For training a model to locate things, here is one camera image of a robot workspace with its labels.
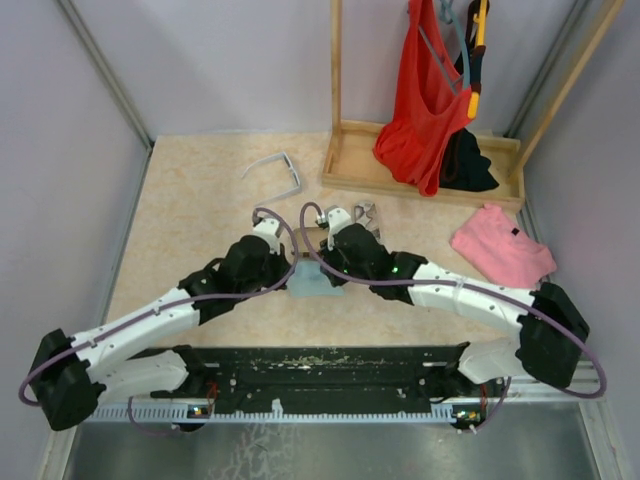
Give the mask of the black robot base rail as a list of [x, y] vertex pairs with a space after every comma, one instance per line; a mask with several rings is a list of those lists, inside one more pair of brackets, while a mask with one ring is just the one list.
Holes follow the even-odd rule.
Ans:
[[347, 418], [430, 414], [451, 399], [506, 395], [514, 376], [475, 383], [460, 372], [465, 347], [151, 348], [107, 372], [98, 404], [204, 399], [197, 417]]

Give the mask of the light blue cloth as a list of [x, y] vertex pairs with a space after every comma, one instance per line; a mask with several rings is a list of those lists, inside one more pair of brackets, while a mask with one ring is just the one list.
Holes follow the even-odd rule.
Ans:
[[331, 285], [321, 272], [320, 264], [310, 260], [297, 264], [294, 274], [287, 281], [287, 289], [294, 298], [344, 295], [342, 287]]

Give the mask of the plaid brown glasses case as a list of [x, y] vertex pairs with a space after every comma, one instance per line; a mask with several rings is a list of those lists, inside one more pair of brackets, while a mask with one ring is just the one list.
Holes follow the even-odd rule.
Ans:
[[[307, 238], [313, 247], [313, 250], [319, 254], [322, 244], [327, 241], [327, 231], [320, 227], [310, 227], [305, 230]], [[303, 260], [314, 260], [311, 250], [307, 247], [302, 236], [302, 230], [296, 228], [294, 230], [294, 241], [298, 247], [298, 257]]]

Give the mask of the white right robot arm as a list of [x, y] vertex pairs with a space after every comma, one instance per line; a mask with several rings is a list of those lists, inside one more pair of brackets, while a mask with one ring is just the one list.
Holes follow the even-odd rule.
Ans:
[[422, 256], [388, 251], [356, 223], [330, 228], [320, 256], [333, 284], [358, 279], [385, 300], [449, 311], [502, 332], [464, 345], [446, 372], [454, 393], [470, 395], [481, 383], [521, 374], [556, 389], [570, 386], [590, 328], [562, 287], [468, 279]]

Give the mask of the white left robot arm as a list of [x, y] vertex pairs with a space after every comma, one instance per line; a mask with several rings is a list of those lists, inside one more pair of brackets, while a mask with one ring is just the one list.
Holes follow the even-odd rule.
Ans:
[[297, 260], [277, 238], [246, 235], [225, 257], [180, 280], [167, 293], [114, 322], [45, 335], [26, 379], [50, 428], [64, 431], [111, 402], [138, 395], [194, 397], [212, 375], [188, 345], [146, 356], [159, 340], [191, 330], [249, 298], [284, 288]]

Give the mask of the map print glasses case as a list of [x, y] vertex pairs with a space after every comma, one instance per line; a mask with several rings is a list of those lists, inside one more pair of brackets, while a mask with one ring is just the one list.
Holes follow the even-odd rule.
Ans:
[[380, 218], [375, 202], [367, 200], [355, 202], [353, 205], [353, 220], [372, 233], [378, 242], [382, 241]]

